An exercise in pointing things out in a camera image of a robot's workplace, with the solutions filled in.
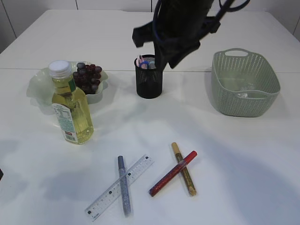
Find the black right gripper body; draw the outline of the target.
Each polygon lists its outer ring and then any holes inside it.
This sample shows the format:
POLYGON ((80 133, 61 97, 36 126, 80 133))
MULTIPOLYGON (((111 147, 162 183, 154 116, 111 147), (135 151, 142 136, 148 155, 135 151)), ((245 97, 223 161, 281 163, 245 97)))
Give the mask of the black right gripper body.
POLYGON ((208 34, 216 33, 219 16, 154 15, 149 23, 133 29, 132 40, 137 48, 152 42, 165 52, 180 52, 196 45, 208 34))

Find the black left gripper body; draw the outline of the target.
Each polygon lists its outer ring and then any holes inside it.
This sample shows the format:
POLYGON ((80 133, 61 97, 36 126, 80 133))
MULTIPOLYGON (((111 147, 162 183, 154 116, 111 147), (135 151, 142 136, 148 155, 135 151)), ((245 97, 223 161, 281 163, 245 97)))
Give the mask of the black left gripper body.
POLYGON ((0 169, 0 180, 2 179, 3 175, 4 175, 4 173, 3 173, 3 171, 0 169))

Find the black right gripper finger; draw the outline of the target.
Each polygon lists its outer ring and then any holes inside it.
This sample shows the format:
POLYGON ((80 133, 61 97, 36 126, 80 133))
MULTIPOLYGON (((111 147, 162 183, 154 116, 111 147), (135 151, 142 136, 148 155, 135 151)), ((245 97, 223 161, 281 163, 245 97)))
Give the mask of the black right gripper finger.
POLYGON ((189 46, 188 48, 185 48, 184 50, 180 50, 178 53, 173 55, 168 61, 170 68, 174 69, 186 56, 198 50, 199 47, 200 47, 199 45, 192 45, 189 46))
POLYGON ((171 46, 154 44, 154 51, 156 68, 164 69, 171 57, 171 46))

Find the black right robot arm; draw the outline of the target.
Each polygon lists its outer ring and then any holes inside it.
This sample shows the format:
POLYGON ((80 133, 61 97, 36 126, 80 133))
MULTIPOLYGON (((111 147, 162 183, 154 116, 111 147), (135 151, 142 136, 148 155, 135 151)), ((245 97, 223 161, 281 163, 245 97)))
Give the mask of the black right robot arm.
POLYGON ((233 1, 219 2, 220 10, 208 16, 211 0, 159 0, 152 21, 134 28, 132 40, 137 48, 152 42, 154 65, 164 70, 175 68, 186 56, 199 49, 201 39, 217 32, 226 13, 242 10, 249 3, 232 7, 233 1))

